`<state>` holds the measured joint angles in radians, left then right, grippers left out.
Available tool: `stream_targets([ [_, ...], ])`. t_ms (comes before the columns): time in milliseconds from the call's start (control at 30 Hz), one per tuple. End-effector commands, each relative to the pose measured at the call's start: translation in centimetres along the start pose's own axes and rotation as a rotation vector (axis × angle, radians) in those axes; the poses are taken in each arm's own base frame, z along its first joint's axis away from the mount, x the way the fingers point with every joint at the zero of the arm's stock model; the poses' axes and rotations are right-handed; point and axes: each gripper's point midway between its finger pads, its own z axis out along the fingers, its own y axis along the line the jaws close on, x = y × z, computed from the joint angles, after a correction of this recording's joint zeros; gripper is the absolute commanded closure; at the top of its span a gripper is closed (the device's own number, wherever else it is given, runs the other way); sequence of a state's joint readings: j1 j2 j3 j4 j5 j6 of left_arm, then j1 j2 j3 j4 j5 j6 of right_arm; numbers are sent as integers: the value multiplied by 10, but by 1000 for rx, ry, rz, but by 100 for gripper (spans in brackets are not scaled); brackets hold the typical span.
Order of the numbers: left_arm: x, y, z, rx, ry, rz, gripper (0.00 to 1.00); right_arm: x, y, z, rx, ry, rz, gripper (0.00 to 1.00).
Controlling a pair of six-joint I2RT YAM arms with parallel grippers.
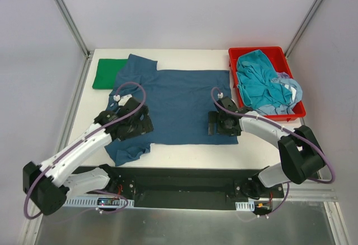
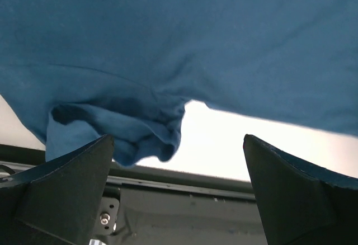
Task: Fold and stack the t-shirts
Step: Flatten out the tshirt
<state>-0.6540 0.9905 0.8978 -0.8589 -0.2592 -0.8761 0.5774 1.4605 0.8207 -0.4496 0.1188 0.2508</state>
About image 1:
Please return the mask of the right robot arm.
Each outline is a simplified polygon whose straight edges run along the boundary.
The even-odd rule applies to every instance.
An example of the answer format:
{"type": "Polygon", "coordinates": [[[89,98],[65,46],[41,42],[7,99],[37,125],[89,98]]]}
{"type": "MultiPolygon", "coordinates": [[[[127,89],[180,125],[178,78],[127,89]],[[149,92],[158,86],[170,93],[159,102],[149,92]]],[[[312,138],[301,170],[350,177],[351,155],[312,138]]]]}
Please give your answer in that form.
{"type": "Polygon", "coordinates": [[[242,132],[250,133],[279,151],[280,163],[265,167],[247,178],[240,186],[242,195],[258,200],[269,194],[276,185],[320,181],[316,174],[326,166],[326,162],[309,127],[285,128],[249,107],[239,109],[229,97],[220,98],[214,104],[216,111],[208,113],[209,135],[240,136],[242,132]]]}

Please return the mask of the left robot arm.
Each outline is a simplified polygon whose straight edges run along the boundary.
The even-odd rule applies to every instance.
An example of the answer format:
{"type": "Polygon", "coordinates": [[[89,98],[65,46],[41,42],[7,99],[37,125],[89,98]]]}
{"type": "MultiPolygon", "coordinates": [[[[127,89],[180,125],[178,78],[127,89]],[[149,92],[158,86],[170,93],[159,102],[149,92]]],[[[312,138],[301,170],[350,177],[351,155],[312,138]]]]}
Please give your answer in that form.
{"type": "Polygon", "coordinates": [[[113,194],[120,179],[108,165],[75,174],[74,171],[99,149],[114,141],[135,138],[154,130],[149,108],[131,95],[113,111],[102,111],[88,129],[56,155],[40,164],[29,162],[23,168],[25,201],[32,201],[42,215],[51,215],[75,196],[102,190],[113,194]]]}

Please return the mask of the dark blue t-shirt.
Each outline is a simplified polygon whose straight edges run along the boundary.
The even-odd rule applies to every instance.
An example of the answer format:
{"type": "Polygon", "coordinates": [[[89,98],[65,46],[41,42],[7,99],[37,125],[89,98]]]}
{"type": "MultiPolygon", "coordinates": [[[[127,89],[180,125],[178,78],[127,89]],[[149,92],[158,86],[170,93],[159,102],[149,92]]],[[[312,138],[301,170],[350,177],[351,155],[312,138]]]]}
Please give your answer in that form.
{"type": "Polygon", "coordinates": [[[233,136],[208,134],[208,113],[215,110],[211,90],[218,87],[231,97],[227,70],[157,70],[157,62],[129,55],[125,66],[116,75],[109,94],[108,110],[114,110],[115,94],[131,94],[145,104],[154,130],[125,141],[115,140],[106,151],[116,166],[138,160],[150,151],[150,145],[233,145],[233,136]]]}

